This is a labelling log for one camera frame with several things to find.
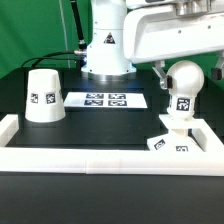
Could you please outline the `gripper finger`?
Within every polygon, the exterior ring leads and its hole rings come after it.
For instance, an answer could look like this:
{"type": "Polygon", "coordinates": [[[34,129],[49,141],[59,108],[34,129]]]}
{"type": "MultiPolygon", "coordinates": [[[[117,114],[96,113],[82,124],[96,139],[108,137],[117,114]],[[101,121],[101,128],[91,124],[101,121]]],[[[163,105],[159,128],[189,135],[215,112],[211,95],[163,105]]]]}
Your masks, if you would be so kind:
{"type": "Polygon", "coordinates": [[[214,80],[224,79],[224,50],[218,52],[218,61],[216,66],[211,69],[211,74],[214,80]]]}
{"type": "Polygon", "coordinates": [[[152,63],[152,69],[156,73],[156,75],[160,78],[160,87],[163,90],[172,88],[172,77],[169,76],[163,68],[165,67],[165,62],[163,60],[154,61],[152,63]]]}

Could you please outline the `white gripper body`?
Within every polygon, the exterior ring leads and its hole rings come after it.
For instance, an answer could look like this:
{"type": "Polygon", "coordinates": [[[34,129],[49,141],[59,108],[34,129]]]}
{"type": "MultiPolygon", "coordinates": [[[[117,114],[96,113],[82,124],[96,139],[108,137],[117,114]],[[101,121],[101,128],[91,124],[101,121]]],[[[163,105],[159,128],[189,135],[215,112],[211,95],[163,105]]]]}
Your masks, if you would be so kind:
{"type": "Polygon", "coordinates": [[[173,6],[141,8],[124,21],[125,57],[134,64],[224,50],[224,6],[177,16],[173,6]]]}

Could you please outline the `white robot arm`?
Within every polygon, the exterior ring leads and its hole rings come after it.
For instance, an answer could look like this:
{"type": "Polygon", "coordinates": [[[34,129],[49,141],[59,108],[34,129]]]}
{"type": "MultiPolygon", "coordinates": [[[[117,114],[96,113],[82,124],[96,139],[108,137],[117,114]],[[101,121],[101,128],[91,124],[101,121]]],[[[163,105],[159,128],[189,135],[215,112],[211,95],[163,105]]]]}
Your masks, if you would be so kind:
{"type": "Polygon", "coordinates": [[[216,52],[212,75],[224,78],[224,0],[91,0],[91,5],[84,73],[118,79],[150,62],[167,89],[167,59],[216,52]]]}

